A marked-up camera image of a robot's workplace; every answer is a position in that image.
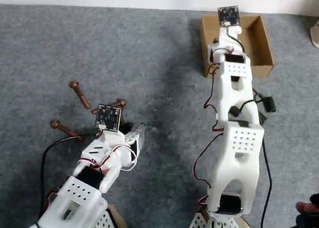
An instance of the open cardboard box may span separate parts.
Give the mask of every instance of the open cardboard box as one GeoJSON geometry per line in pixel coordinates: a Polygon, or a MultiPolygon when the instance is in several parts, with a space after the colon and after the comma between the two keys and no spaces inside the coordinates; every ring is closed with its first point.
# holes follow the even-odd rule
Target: open cardboard box
{"type": "MultiPolygon", "coordinates": [[[[245,52],[251,60],[253,77],[266,78],[274,67],[274,61],[262,18],[258,15],[240,16],[240,26],[242,33],[238,35],[238,39],[243,43],[245,52]]],[[[212,77],[210,73],[214,68],[211,67],[208,71],[208,45],[219,37],[219,30],[218,15],[206,15],[202,18],[200,33],[205,77],[212,77]]]]}

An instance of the white robotic arm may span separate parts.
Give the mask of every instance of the white robotic arm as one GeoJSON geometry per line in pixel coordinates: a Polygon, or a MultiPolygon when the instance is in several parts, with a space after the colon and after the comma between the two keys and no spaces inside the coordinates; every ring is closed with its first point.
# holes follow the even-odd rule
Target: white robotic arm
{"type": "Polygon", "coordinates": [[[126,135],[118,130],[103,130],[83,150],[73,175],[59,190],[37,224],[30,228],[115,227],[102,194],[109,190],[120,170],[129,167],[123,170],[129,171],[136,165],[144,139],[144,124],[126,135]]]}
{"type": "Polygon", "coordinates": [[[213,215],[240,216],[251,210],[259,176],[259,153],[262,146],[264,129],[259,123],[257,104],[247,101],[254,99],[252,90],[252,72],[250,59],[241,46],[228,35],[237,38],[241,33],[240,26],[222,27],[217,48],[231,47],[231,54],[222,49],[213,53],[214,62],[220,63],[217,79],[219,80],[219,104],[217,108],[217,127],[224,128],[220,157],[211,177],[211,188],[208,188],[207,207],[213,215]],[[245,121],[229,119],[231,107],[242,108],[245,121]],[[242,193],[234,197],[234,204],[239,204],[234,212],[223,203],[232,202],[232,197],[222,197],[222,193],[232,180],[242,183],[242,193]]]}

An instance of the human hand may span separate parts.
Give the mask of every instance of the human hand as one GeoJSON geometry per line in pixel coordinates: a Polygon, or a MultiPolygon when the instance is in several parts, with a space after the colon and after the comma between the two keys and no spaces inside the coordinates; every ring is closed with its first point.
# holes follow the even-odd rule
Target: human hand
{"type": "Polygon", "coordinates": [[[311,203],[297,202],[296,209],[300,213],[319,214],[319,193],[310,197],[311,203]]]}

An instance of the wire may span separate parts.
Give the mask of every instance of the wire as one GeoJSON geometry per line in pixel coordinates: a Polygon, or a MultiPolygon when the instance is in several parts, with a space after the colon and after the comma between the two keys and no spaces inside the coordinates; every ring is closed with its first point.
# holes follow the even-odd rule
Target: wire
{"type": "Polygon", "coordinates": [[[111,154],[112,154],[113,152],[115,152],[117,149],[119,149],[120,147],[125,147],[125,148],[129,149],[129,151],[130,151],[131,153],[133,153],[133,155],[134,155],[134,157],[135,157],[135,160],[136,160],[136,163],[134,163],[134,165],[133,165],[129,170],[121,169],[121,171],[123,171],[123,172],[128,172],[128,171],[132,170],[132,169],[136,166],[136,164],[137,164],[137,156],[136,156],[136,154],[132,151],[132,149],[131,149],[129,146],[127,146],[127,145],[118,145],[118,146],[116,146],[116,147],[109,153],[109,155],[106,156],[106,157],[102,160],[102,162],[101,162],[100,164],[97,164],[96,162],[94,162],[94,161],[92,161],[92,160],[90,160],[90,159],[87,159],[87,158],[80,158],[80,159],[79,159],[79,162],[80,162],[80,161],[88,162],[88,163],[90,163],[90,164],[92,165],[92,168],[93,168],[93,169],[98,170],[98,169],[100,169],[100,168],[106,163],[106,161],[111,157],[111,154]]]}
{"type": "Polygon", "coordinates": [[[132,167],[130,167],[129,169],[127,169],[127,170],[124,170],[124,169],[121,169],[121,171],[122,172],[129,172],[129,171],[131,171],[135,166],[136,166],[136,164],[138,163],[138,157],[136,156],[136,154],[133,152],[133,150],[130,148],[130,147],[128,147],[128,146],[125,146],[133,155],[134,155],[134,157],[135,157],[135,163],[132,165],[132,167]]]}
{"type": "Polygon", "coordinates": [[[201,205],[201,206],[207,206],[207,203],[205,202],[208,198],[208,194],[206,194],[205,196],[203,196],[202,198],[200,198],[198,200],[198,203],[201,205]]]}
{"type": "Polygon", "coordinates": [[[256,93],[257,95],[259,94],[259,92],[257,92],[254,88],[253,88],[253,92],[256,93]]]}
{"type": "Polygon", "coordinates": [[[46,196],[46,205],[44,207],[44,211],[46,211],[48,209],[48,207],[51,205],[51,196],[53,194],[57,194],[59,191],[51,191],[49,192],[49,194],[46,196]]]}
{"type": "Polygon", "coordinates": [[[210,59],[211,59],[211,63],[212,64],[220,64],[220,63],[214,63],[214,52],[218,51],[218,50],[221,50],[221,49],[226,50],[228,53],[232,53],[234,51],[234,50],[230,51],[229,49],[227,49],[225,47],[219,47],[219,48],[215,49],[214,51],[211,52],[211,58],[210,59]]]}
{"type": "Polygon", "coordinates": [[[238,42],[239,45],[241,46],[241,48],[243,49],[243,53],[245,53],[245,48],[244,48],[244,45],[241,43],[241,41],[239,41],[238,39],[236,39],[236,38],[234,38],[234,37],[229,35],[229,33],[228,33],[229,27],[227,27],[226,31],[227,31],[227,36],[230,37],[232,40],[238,42]]]}
{"type": "Polygon", "coordinates": [[[215,108],[213,105],[208,104],[208,102],[210,101],[210,99],[211,99],[211,97],[212,97],[212,95],[213,95],[213,90],[214,90],[214,75],[215,75],[215,71],[216,71],[217,69],[218,69],[218,68],[215,68],[215,69],[213,70],[213,72],[212,72],[210,95],[209,95],[208,99],[206,100],[206,102],[204,103],[204,108],[205,108],[205,109],[206,109],[208,106],[211,106],[211,107],[215,110],[216,113],[217,113],[216,108],[215,108]]]}
{"type": "Polygon", "coordinates": [[[216,137],[214,137],[213,140],[210,141],[210,143],[208,143],[208,145],[204,148],[204,150],[203,150],[203,151],[199,154],[199,156],[196,158],[196,160],[195,160],[195,162],[194,162],[194,165],[193,165],[193,176],[194,176],[197,180],[199,180],[199,181],[204,181],[204,182],[209,186],[209,188],[211,188],[210,183],[209,183],[207,180],[205,180],[205,179],[203,179],[203,178],[199,178],[199,177],[196,175],[196,164],[197,164],[199,158],[206,152],[207,148],[216,140],[217,137],[222,136],[222,135],[223,135],[223,133],[218,134],[216,137]]]}
{"type": "Polygon", "coordinates": [[[269,163],[268,163],[266,145],[265,145],[265,139],[264,138],[263,138],[263,143],[262,144],[263,144],[263,153],[264,153],[267,173],[268,173],[268,177],[269,177],[269,189],[268,189],[268,194],[267,194],[267,198],[266,198],[265,205],[264,205],[263,215],[261,216],[260,228],[264,227],[265,214],[266,214],[266,210],[267,210],[267,206],[268,206],[271,190],[272,190],[272,187],[273,187],[273,179],[271,177],[271,172],[270,172],[270,168],[269,168],[269,163]]]}
{"type": "Polygon", "coordinates": [[[35,224],[35,226],[36,226],[37,228],[41,228],[41,226],[39,226],[38,222],[35,222],[34,224],[35,224]]]}
{"type": "Polygon", "coordinates": [[[39,211],[38,219],[41,218],[41,215],[43,213],[43,206],[44,206],[44,200],[45,200],[44,168],[45,168],[45,160],[46,160],[47,153],[53,147],[55,147],[56,145],[58,145],[61,142],[73,140],[73,139],[80,138],[80,137],[86,137],[86,136],[95,136],[95,134],[85,134],[85,135],[79,135],[79,136],[74,136],[74,137],[66,137],[66,138],[63,138],[61,140],[58,140],[58,141],[52,143],[50,146],[48,146],[44,150],[43,155],[42,155],[41,170],[40,170],[40,195],[41,195],[41,197],[40,197],[40,211],[39,211]]]}
{"type": "Polygon", "coordinates": [[[244,106],[245,106],[247,103],[250,103],[250,102],[256,102],[256,100],[255,100],[255,99],[251,99],[251,100],[248,100],[248,101],[244,102],[244,103],[241,105],[240,109],[239,109],[240,112],[242,112],[244,106]]]}
{"type": "Polygon", "coordinates": [[[224,131],[224,128],[216,128],[215,127],[217,126],[217,123],[218,123],[218,120],[216,120],[216,123],[214,124],[214,126],[211,128],[213,132],[222,132],[224,131]]]}

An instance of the black wire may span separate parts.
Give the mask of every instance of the black wire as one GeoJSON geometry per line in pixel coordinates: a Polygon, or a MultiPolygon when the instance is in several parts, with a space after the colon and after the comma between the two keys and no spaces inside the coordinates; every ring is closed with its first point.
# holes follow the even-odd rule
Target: black wire
{"type": "Polygon", "coordinates": [[[35,226],[36,226],[37,228],[41,228],[41,226],[39,226],[38,222],[35,222],[34,224],[35,224],[35,226]]]}
{"type": "Polygon", "coordinates": [[[204,108],[205,108],[205,109],[206,109],[208,106],[211,106],[211,107],[215,110],[215,112],[216,112],[216,113],[217,113],[217,110],[216,110],[215,106],[214,106],[214,105],[212,105],[212,104],[209,104],[208,102],[210,101],[210,99],[211,99],[211,97],[212,97],[212,95],[213,95],[213,91],[214,91],[214,78],[215,78],[215,71],[216,71],[217,69],[219,69],[219,67],[217,67],[217,68],[215,68],[215,69],[213,70],[213,73],[212,73],[212,80],[211,80],[211,90],[210,90],[210,95],[209,95],[208,99],[206,100],[206,102],[204,103],[204,108]]]}
{"type": "Polygon", "coordinates": [[[211,55],[212,55],[212,61],[211,61],[211,62],[212,62],[213,64],[220,64],[220,63],[214,63],[214,56],[213,56],[213,55],[214,55],[214,52],[215,52],[215,51],[221,50],[221,49],[224,49],[224,50],[226,50],[226,51],[229,52],[229,53],[232,52],[232,51],[230,51],[229,49],[227,49],[227,48],[225,48],[225,47],[219,47],[219,48],[215,49],[215,50],[212,52],[212,54],[211,54],[211,55]]]}
{"type": "Polygon", "coordinates": [[[271,190],[272,190],[272,187],[273,187],[273,179],[271,177],[271,172],[270,172],[270,168],[269,168],[269,163],[268,163],[266,145],[265,145],[265,139],[264,138],[263,138],[263,152],[264,152],[264,158],[265,158],[267,173],[268,173],[268,177],[269,177],[269,189],[268,189],[266,202],[265,202],[265,205],[264,205],[263,215],[262,215],[261,221],[260,221],[260,228],[264,227],[265,214],[266,214],[266,210],[267,210],[267,206],[268,206],[268,202],[269,202],[269,198],[270,198],[270,193],[271,193],[271,190]]]}
{"type": "Polygon", "coordinates": [[[238,42],[239,45],[241,46],[241,48],[243,49],[243,53],[244,53],[244,52],[245,52],[244,45],[243,45],[238,39],[236,39],[236,38],[234,38],[234,37],[232,37],[232,36],[229,35],[229,33],[228,33],[228,28],[229,28],[229,27],[227,27],[227,29],[226,29],[226,31],[227,31],[227,36],[230,37],[232,40],[238,42]]]}
{"type": "Polygon", "coordinates": [[[242,112],[243,111],[243,108],[244,108],[244,106],[247,104],[247,103],[250,103],[250,102],[256,102],[255,101],[255,99],[251,99],[251,100],[248,100],[248,101],[246,101],[246,102],[244,102],[242,105],[241,105],[241,107],[240,107],[240,112],[242,112]]]}
{"type": "Polygon", "coordinates": [[[216,128],[216,129],[215,129],[215,127],[217,126],[217,124],[218,124],[218,120],[216,120],[216,122],[215,122],[214,126],[211,128],[211,130],[212,130],[213,132],[214,132],[214,131],[219,131],[219,130],[220,130],[220,132],[223,131],[224,128],[216,128]]]}
{"type": "Polygon", "coordinates": [[[256,93],[257,95],[259,94],[259,92],[257,92],[254,88],[253,88],[253,92],[256,93]]]}
{"type": "Polygon", "coordinates": [[[76,139],[76,138],[80,138],[80,137],[86,137],[86,136],[95,136],[95,134],[85,134],[85,135],[79,135],[79,136],[74,136],[74,137],[66,137],[66,138],[63,138],[61,140],[58,140],[58,141],[52,143],[50,146],[48,146],[44,150],[43,155],[42,155],[41,170],[40,170],[40,194],[41,194],[41,198],[40,198],[40,211],[39,211],[38,219],[40,219],[42,214],[43,214],[43,207],[44,207],[44,200],[45,200],[44,167],[45,167],[45,159],[46,159],[47,153],[53,147],[55,147],[56,145],[58,145],[61,142],[65,142],[65,141],[76,139]]]}

